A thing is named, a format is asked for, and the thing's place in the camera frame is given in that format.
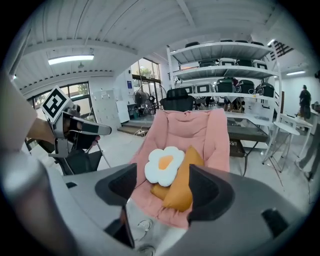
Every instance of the yellow pillow center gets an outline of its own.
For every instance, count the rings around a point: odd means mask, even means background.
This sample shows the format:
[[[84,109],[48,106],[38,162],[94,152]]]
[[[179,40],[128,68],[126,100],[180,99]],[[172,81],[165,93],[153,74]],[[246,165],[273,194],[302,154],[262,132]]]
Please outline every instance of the yellow pillow center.
[[[159,159],[159,169],[165,170],[168,167],[168,165],[172,162],[173,159],[174,157],[172,155],[166,155],[161,157]]]

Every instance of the blue sign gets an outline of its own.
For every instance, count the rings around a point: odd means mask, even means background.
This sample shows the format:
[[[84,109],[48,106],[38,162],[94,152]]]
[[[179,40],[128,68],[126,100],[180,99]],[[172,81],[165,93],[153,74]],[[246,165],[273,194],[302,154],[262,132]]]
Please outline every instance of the blue sign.
[[[128,85],[128,89],[132,89],[132,83],[131,81],[126,81],[127,85]]]

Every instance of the pink chair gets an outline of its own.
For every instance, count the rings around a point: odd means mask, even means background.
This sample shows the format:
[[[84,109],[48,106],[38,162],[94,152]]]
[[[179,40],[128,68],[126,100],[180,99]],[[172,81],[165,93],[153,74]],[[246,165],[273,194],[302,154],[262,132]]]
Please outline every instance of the pink chair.
[[[150,189],[153,184],[145,177],[145,165],[154,149],[175,146],[184,152],[192,145],[204,160],[205,166],[226,171],[229,167],[229,135],[223,109],[208,111],[157,111],[145,140],[130,163],[137,163],[137,183],[131,195],[147,215],[169,226],[188,228],[187,216],[192,206],[180,212],[162,207],[162,200]]]

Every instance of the flower-shaped pillow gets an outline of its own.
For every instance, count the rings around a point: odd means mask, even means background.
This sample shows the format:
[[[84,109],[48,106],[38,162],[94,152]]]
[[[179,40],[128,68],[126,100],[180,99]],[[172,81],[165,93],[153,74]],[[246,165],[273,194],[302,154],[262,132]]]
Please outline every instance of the flower-shaped pillow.
[[[144,167],[146,179],[150,183],[159,183],[163,187],[170,186],[184,157],[185,153],[175,146],[167,146],[164,150],[153,150],[149,154],[149,162]]]

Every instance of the stair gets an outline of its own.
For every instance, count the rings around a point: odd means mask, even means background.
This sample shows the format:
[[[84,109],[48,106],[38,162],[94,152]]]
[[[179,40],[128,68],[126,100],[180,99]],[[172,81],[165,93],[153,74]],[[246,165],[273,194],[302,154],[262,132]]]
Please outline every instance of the stair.
[[[119,132],[123,132],[123,133],[126,133],[126,134],[131,134],[131,135],[134,135],[136,134],[137,136],[140,136],[140,137],[144,137],[146,136],[147,132],[149,131],[151,127],[151,124],[148,124],[148,123],[135,123],[135,122],[126,122],[122,125],[122,127],[118,128],[117,130]],[[136,132],[138,130],[143,130],[145,131],[145,133],[140,133],[140,134],[137,134]]]

